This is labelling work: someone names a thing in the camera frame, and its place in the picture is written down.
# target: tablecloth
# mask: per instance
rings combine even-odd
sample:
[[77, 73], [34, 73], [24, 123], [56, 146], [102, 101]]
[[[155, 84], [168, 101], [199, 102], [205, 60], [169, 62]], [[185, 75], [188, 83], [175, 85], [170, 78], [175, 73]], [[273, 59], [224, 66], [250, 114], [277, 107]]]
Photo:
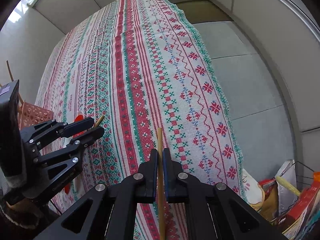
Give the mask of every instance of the tablecloth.
[[[201, 36], [168, 0], [117, 0], [72, 29], [50, 56], [36, 104], [62, 122], [78, 111], [105, 115], [103, 138], [84, 152], [80, 185], [53, 199], [62, 212], [94, 185], [136, 173], [156, 147], [157, 127], [185, 172], [246, 200], [228, 102]], [[168, 239], [187, 239], [182, 204], [166, 204], [165, 220]], [[159, 239], [155, 203], [138, 204], [134, 238]]]

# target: red flower pattern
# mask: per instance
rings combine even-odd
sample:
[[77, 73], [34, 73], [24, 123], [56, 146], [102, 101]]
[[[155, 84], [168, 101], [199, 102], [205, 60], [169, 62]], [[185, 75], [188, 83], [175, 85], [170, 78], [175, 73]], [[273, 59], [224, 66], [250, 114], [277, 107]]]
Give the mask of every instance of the red flower pattern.
[[209, 165], [209, 168], [211, 168], [212, 165], [213, 165], [213, 161], [212, 160], [208, 160], [208, 165]]
[[233, 166], [230, 166], [229, 171], [227, 172], [228, 178], [235, 179], [236, 169]]
[[223, 125], [222, 122], [219, 122], [218, 123], [218, 128], [216, 129], [216, 132], [218, 134], [221, 134], [223, 137], [225, 137], [226, 133], [227, 133], [227, 127], [225, 125]]
[[202, 89], [203, 89], [204, 91], [207, 91], [209, 94], [212, 94], [213, 88], [212, 88], [211, 85], [209, 85], [208, 82], [205, 82], [205, 83], [204, 83], [204, 85], [202, 86]]
[[203, 143], [206, 143], [206, 142], [207, 142], [207, 139], [208, 139], [208, 138], [207, 138], [206, 136], [204, 136], [204, 135], [203, 135], [202, 138], [201, 138], [201, 140], [203, 141]]
[[202, 76], [204, 76], [204, 73], [206, 72], [205, 69], [199, 65], [197, 66], [197, 68], [195, 70], [197, 73], [199, 73]]
[[203, 161], [200, 161], [200, 163], [199, 163], [199, 167], [200, 167], [201, 169], [203, 169], [203, 168], [204, 168]]
[[180, 30], [181, 27], [182, 27], [182, 25], [179, 25], [179, 24], [175, 24], [175, 25], [173, 26], [173, 28], [174, 28], [175, 30]]
[[209, 110], [211, 112], [214, 112], [216, 115], [219, 115], [219, 111], [221, 110], [221, 107], [215, 101], [212, 101], [211, 106], [209, 106]]
[[201, 114], [199, 114], [198, 112], [195, 112], [195, 117], [196, 117], [197, 120], [199, 120], [200, 115], [201, 115]]
[[198, 145], [199, 140], [195, 137], [192, 141], [195, 145]]
[[178, 32], [177, 35], [178, 35], [178, 36], [181, 36], [181, 37], [184, 37], [184, 36], [187, 35], [187, 33], [181, 31], [181, 32]]
[[239, 192], [239, 188], [238, 188], [237, 186], [233, 186], [232, 190], [233, 190], [234, 192], [236, 192], [236, 193]]
[[197, 60], [199, 58], [199, 55], [194, 53], [194, 52], [191, 52], [189, 55], [188, 55], [189, 58], [192, 58], [194, 60]]
[[231, 159], [231, 155], [233, 154], [233, 150], [229, 147], [228, 144], [224, 147], [223, 156], [227, 157], [227, 159]]
[[192, 44], [190, 42], [185, 41], [184, 43], [182, 43], [183, 46], [187, 47], [187, 48], [191, 48]]
[[187, 115], [186, 119], [187, 119], [189, 122], [191, 122], [191, 116], [190, 116], [190, 114]]

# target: metal screw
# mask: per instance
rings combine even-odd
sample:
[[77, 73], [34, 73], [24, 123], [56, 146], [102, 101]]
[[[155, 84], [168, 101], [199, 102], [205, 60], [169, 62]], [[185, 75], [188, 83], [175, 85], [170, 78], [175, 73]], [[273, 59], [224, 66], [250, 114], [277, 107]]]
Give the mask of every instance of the metal screw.
[[216, 187], [218, 190], [225, 190], [227, 188], [227, 185], [222, 182], [219, 182], [216, 184]]
[[102, 191], [106, 188], [106, 186], [104, 184], [98, 184], [96, 186], [96, 191]]
[[186, 179], [188, 177], [188, 174], [186, 174], [185, 172], [180, 172], [178, 174], [179, 179]]
[[141, 173], [136, 173], [136, 174], [133, 175], [133, 178], [134, 178], [134, 179], [142, 179], [142, 178], [143, 178], [143, 174], [141, 174]]

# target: red stripe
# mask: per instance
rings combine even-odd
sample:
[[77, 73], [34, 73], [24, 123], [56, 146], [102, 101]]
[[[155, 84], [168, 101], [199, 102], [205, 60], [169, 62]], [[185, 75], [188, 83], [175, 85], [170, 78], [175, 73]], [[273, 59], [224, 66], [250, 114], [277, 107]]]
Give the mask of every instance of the red stripe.
[[177, 208], [179, 211], [179, 216], [181, 217], [181, 224], [182, 224], [182, 228], [183, 228], [183, 230], [181, 230], [181, 231], [183, 231], [183, 233], [185, 235], [185, 239], [188, 239], [188, 231], [186, 228], [187, 221], [186, 221], [186, 216], [183, 213], [184, 205], [182, 203], [178, 203]]
[[153, 121], [155, 128], [163, 127], [161, 114], [159, 111], [159, 103], [157, 101], [157, 97], [156, 97], [156, 93], [155, 93], [155, 89], [154, 89], [153, 81], [152, 81], [152, 75], [150, 72], [149, 61], [147, 60], [145, 47], [142, 45], [143, 38], [142, 38], [142, 34], [141, 34], [141, 29], [140, 29], [138, 8], [137, 8], [137, 4], [136, 4], [135, 0], [133, 2], [133, 7], [134, 7], [133, 11], [135, 12], [135, 15], [136, 15], [135, 20], [137, 21], [136, 22], [136, 25], [137, 25], [136, 34], [137, 34], [137, 39], [138, 39], [137, 47], [138, 47], [140, 58], [142, 60], [141, 70], [142, 70], [142, 74], [143, 74], [142, 76], [143, 76], [144, 84], [146, 86], [146, 92], [147, 92], [148, 102], [149, 102], [149, 106], [150, 106], [152, 121]]
[[143, 228], [143, 230], [144, 230], [144, 232], [145, 232], [145, 235], [146, 235], [147, 239], [149, 240], [148, 232], [146, 231], [146, 229], [145, 229], [145, 227], [144, 227], [144, 223], [143, 223], [143, 221], [141, 220], [140, 213], [139, 213], [138, 210], [137, 210], [136, 216], [138, 216], [139, 220], [141, 221], [141, 226], [142, 226], [142, 228]]
[[[151, 146], [153, 146], [153, 141], [151, 137], [151, 130], [149, 125], [149, 120], [147, 119], [147, 112], [144, 107], [144, 100], [142, 98], [143, 91], [140, 84], [140, 75], [138, 69], [138, 62], [137, 62], [137, 51], [134, 49], [134, 35], [133, 35], [133, 21], [135, 20], [132, 13], [132, 4], [135, 0], [126, 0], [126, 32], [125, 32], [125, 39], [126, 39], [126, 51], [127, 51], [127, 59], [128, 59], [128, 72], [129, 72], [129, 79], [130, 79], [130, 89], [133, 96], [134, 101], [134, 112], [136, 117], [136, 125], [139, 126], [138, 129], [138, 136], [141, 142], [141, 148], [143, 152], [144, 160], [148, 160], [148, 155], [151, 150]], [[159, 239], [159, 232], [156, 227], [155, 220], [153, 218], [150, 205], [141, 205], [143, 215], [147, 221], [147, 225], [149, 228], [150, 233], [152, 234], [154, 239]]]
[[138, 171], [138, 163], [134, 150], [134, 145], [132, 143], [132, 134], [130, 121], [128, 116], [127, 100], [124, 92], [124, 80], [123, 80], [123, 59], [121, 53], [121, 34], [123, 33], [123, 14], [124, 14], [124, 0], [120, 0], [120, 10], [118, 17], [118, 26], [117, 26], [117, 35], [115, 36], [115, 59], [116, 59], [116, 86], [117, 86], [117, 95], [119, 102], [119, 112], [120, 112], [120, 121], [121, 128], [124, 138], [124, 145], [127, 153], [127, 159], [130, 167], [130, 173], [134, 174]]
[[[153, 45], [152, 44], [152, 42], [153, 42], [152, 41], [152, 35], [151, 35], [152, 30], [150, 30], [149, 18], [147, 17], [146, 13], [142, 14], [142, 21], [143, 21], [144, 27], [145, 27], [146, 32], [147, 32], [147, 34], [146, 34], [147, 36], [145, 37], [145, 41], [147, 41], [147, 43], [149, 43], [150, 45]], [[157, 53], [153, 54], [153, 57], [155, 59], [156, 58], [158, 59], [158, 54]], [[176, 229], [176, 224], [175, 224], [174, 219], [173, 219], [173, 214], [172, 214], [168, 204], [166, 204], [166, 206], [167, 206], [167, 208], [165, 209], [165, 215], [166, 215], [166, 229], [167, 229], [166, 230], [166, 234], [167, 234], [167, 238], [179, 239], [179, 235], [177, 234], [177, 231], [176, 231], [177, 230]]]
[[186, 229], [185, 229], [185, 227], [184, 227], [184, 223], [183, 223], [182, 219], [178, 219], [179, 216], [182, 218], [180, 212], [178, 212], [178, 210], [179, 210], [179, 203], [171, 204], [171, 206], [173, 207], [174, 212], [176, 213], [176, 217], [177, 217], [177, 221], [178, 221], [178, 224], [179, 224], [179, 228], [180, 228], [180, 230], [181, 230], [182, 239], [188, 239], [188, 237], [187, 237], [187, 235], [186, 235]]
[[[110, 46], [110, 55], [113, 54], [113, 44], [111, 44]], [[114, 74], [113, 74], [113, 57], [110, 57], [111, 58], [111, 78], [114, 77]], [[110, 80], [110, 82], [112, 82], [112, 91], [115, 91], [114, 89], [114, 82], [113, 82], [113, 79]], [[114, 97], [115, 93], [112, 93], [112, 98], [113, 98], [113, 112], [114, 112], [114, 116], [116, 115], [116, 104], [115, 104], [115, 97]], [[124, 154], [123, 154], [123, 151], [122, 151], [122, 148], [121, 148], [121, 142], [120, 142], [120, 136], [119, 136], [119, 130], [118, 130], [118, 125], [117, 125], [117, 119], [116, 117], [114, 118], [114, 122], [115, 122], [115, 127], [116, 127], [116, 133], [117, 133], [117, 137], [118, 137], [118, 143], [119, 143], [119, 148], [120, 148], [120, 155], [121, 155], [121, 159], [122, 159], [122, 162], [123, 162], [123, 166], [124, 166], [124, 176], [127, 177], [128, 176], [128, 173], [127, 173], [127, 170], [126, 170], [126, 165], [125, 165], [125, 162], [124, 162]]]

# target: gray floor tile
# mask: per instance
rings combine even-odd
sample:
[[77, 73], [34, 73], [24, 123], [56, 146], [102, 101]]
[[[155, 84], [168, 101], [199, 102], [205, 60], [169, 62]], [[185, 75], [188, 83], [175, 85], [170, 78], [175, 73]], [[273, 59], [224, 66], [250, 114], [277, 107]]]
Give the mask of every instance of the gray floor tile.
[[258, 54], [212, 60], [228, 100], [231, 119], [283, 105], [278, 89]]
[[272, 178], [294, 158], [292, 133], [284, 106], [232, 121], [244, 156], [244, 168], [257, 181]]
[[245, 36], [239, 34], [241, 32], [233, 22], [198, 23], [194, 27], [199, 31], [211, 58], [256, 53]]

